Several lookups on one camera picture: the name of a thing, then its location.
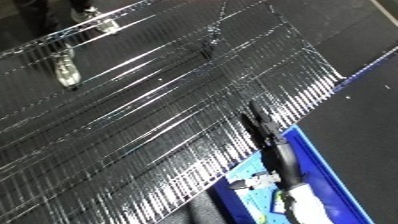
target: white sneaker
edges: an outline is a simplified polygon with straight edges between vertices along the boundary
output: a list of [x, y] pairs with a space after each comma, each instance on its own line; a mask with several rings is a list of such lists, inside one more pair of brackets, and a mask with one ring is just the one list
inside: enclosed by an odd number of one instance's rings
[[58, 81], [67, 89], [75, 89], [80, 84], [81, 76], [72, 59], [74, 51], [66, 44], [66, 50], [52, 54], [55, 74]]
[[[76, 12], [76, 10], [72, 9], [71, 16], [73, 21], [76, 23], [82, 23], [100, 16], [101, 14], [102, 13], [98, 11], [97, 8], [91, 6], [90, 8], [84, 10], [84, 12]], [[120, 26], [114, 20], [103, 19], [103, 21], [97, 25], [96, 29], [102, 33], [116, 34], [119, 27]]]

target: person's leg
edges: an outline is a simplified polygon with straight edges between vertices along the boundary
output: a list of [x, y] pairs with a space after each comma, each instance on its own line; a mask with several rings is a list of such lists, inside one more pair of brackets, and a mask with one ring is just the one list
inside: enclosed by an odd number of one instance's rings
[[[39, 38], [60, 30], [59, 22], [49, 9], [47, 0], [14, 0], [14, 3], [34, 37]], [[63, 40], [49, 46], [58, 81], [66, 88], [74, 88], [80, 83], [81, 77], [72, 61], [72, 50], [66, 48]]]
[[69, 0], [72, 8], [78, 12], [82, 13], [85, 10], [91, 8], [92, 1], [91, 0]]
[[14, 0], [34, 37], [41, 37], [60, 29], [59, 22], [48, 8], [47, 0]]
[[[101, 15], [101, 12], [92, 6], [91, 0], [69, 0], [72, 5], [72, 19], [76, 23], [82, 23]], [[102, 33], [117, 33], [119, 25], [113, 19], [103, 19], [96, 26]]]

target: pant leg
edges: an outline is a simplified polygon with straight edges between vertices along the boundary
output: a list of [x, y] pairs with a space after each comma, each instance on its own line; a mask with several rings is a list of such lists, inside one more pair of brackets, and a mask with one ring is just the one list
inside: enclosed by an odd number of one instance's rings
[[36, 38], [60, 29], [58, 19], [48, 7], [48, 0], [14, 0], [14, 3]]
[[77, 12], [83, 12], [85, 9], [91, 7], [91, 0], [69, 0], [72, 8]]

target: floor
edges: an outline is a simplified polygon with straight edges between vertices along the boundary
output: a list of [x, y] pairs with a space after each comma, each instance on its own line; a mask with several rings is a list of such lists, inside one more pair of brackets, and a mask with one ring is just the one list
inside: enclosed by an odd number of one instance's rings
[[[367, 0], [271, 0], [271, 3], [344, 76], [353, 74], [395, 46], [398, 40], [397, 28]], [[105, 10], [118, 7], [101, 4]], [[65, 25], [72, 25], [67, 3], [57, 1], [52, 6]], [[0, 50], [30, 39], [24, 24], [13, 13], [1, 19], [0, 32]], [[379, 199], [398, 193], [396, 184], [388, 177], [395, 176], [394, 160], [385, 160], [396, 156], [389, 150], [396, 145], [396, 122], [391, 118], [397, 112], [393, 103], [397, 97], [394, 92], [397, 80], [393, 76], [397, 72], [396, 63], [396, 58], [391, 59], [299, 123], [370, 216], [377, 223], [386, 224], [394, 223], [397, 212], [394, 208], [398, 206], [396, 200]], [[352, 132], [340, 135], [342, 130]], [[374, 140], [375, 136], [383, 140]], [[359, 161], [355, 169], [352, 161]], [[214, 200], [211, 192], [204, 193], [163, 223], [229, 223]]]
[[398, 1], [397, 0], [378, 0], [395, 19], [398, 19]]

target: blue plastic bin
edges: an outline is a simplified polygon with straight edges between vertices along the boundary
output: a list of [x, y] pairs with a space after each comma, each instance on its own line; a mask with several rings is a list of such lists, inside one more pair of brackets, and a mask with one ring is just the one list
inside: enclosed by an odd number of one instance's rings
[[[335, 224], [373, 223], [298, 126], [288, 129], [284, 136], [294, 148], [302, 172], [306, 174], [305, 181], [324, 203], [329, 218]], [[264, 171], [260, 157], [260, 153], [255, 153], [214, 188], [236, 223], [289, 223], [283, 214], [273, 212], [276, 186], [236, 192], [227, 189], [228, 183]]]

